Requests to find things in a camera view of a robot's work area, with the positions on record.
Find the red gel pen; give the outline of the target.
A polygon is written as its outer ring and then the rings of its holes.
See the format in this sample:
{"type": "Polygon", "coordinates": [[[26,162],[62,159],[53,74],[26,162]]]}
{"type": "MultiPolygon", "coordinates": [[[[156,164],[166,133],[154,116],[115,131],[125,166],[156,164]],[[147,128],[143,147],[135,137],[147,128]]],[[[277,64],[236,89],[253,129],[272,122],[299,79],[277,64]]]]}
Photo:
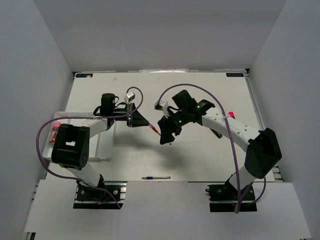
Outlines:
{"type": "MultiPolygon", "coordinates": [[[[151,123],[149,124],[149,127],[150,127],[156,134],[158,134],[158,135],[160,136],[160,138],[161,138],[161,131],[158,131],[158,130],[156,129],[156,127],[155,127],[154,125],[152,125],[151,123]]],[[[167,143],[167,144],[160,144],[160,145],[169,145],[169,146],[171,146],[171,145],[172,145],[172,142],[171,142],[171,143],[167,143]]]]}

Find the pink cap clear tube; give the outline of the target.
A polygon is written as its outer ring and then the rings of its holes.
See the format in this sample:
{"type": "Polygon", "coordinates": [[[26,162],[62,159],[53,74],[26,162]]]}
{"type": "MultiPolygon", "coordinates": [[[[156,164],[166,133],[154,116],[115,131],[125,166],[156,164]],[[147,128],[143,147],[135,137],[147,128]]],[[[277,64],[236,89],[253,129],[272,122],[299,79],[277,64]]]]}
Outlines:
{"type": "Polygon", "coordinates": [[[61,122],[60,121],[56,121],[52,124],[52,133],[51,133],[51,137],[50,137],[50,143],[55,143],[56,138],[57,138],[57,134],[58,134],[58,130],[59,127],[61,126],[61,122]]]}

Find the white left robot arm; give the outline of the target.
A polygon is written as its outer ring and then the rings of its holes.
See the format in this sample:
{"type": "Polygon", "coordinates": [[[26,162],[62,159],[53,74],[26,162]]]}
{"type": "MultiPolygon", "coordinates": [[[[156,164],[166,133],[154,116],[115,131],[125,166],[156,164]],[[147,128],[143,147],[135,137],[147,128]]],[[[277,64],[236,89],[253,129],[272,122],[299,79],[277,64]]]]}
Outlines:
{"type": "Polygon", "coordinates": [[[134,98],[132,91],[126,93],[124,102],[120,103],[124,107],[118,107],[116,100],[119,97],[113,93],[104,93],[92,118],[78,126],[63,123],[58,127],[51,152],[52,162],[71,172],[77,178],[77,184],[86,187],[90,196],[96,200],[105,196],[106,187],[103,176],[88,163],[90,139],[111,129],[116,121],[125,121],[130,128],[149,126],[149,121],[132,102],[134,98]]]}

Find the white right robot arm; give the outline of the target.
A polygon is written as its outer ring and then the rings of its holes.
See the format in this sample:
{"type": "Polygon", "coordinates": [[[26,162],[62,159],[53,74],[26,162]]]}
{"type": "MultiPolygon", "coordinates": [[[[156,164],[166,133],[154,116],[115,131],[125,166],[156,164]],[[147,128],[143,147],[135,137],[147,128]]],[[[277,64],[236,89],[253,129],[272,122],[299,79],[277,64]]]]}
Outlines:
{"type": "Polygon", "coordinates": [[[258,130],[222,113],[208,100],[197,102],[188,91],[182,90],[172,97],[178,109],[170,110],[167,101],[155,103],[155,110],[163,112],[157,122],[160,128],[160,144],[172,143],[182,127],[188,123],[212,129],[228,139],[233,139],[245,152],[244,165],[226,182],[226,195],[236,200],[244,188],[256,179],[263,179],[282,158],[276,133],[266,128],[258,130]]]}

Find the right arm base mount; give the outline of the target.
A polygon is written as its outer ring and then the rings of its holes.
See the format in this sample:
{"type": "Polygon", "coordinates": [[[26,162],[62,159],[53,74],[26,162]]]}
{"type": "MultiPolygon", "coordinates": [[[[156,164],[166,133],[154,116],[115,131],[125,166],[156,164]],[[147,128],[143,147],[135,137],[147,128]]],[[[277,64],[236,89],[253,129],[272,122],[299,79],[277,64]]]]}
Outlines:
{"type": "MultiPolygon", "coordinates": [[[[238,195],[227,189],[224,184],[210,184],[205,189],[209,196],[209,210],[211,213],[234,212],[238,195]]],[[[257,204],[252,203],[256,199],[255,192],[251,186],[241,200],[240,212],[257,212],[257,204]]]]}

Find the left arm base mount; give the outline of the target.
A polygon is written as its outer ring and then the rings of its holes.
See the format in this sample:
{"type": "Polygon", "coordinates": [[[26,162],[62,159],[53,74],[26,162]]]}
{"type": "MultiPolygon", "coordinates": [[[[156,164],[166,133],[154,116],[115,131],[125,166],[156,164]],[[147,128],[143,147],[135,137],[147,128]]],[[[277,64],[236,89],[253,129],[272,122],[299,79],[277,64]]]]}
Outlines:
{"type": "Polygon", "coordinates": [[[73,209],[82,210],[119,210],[126,197],[127,184],[125,182],[105,182],[105,189],[115,198],[117,203],[110,194],[105,191],[96,191],[88,186],[78,185],[73,202],[73,209]]]}

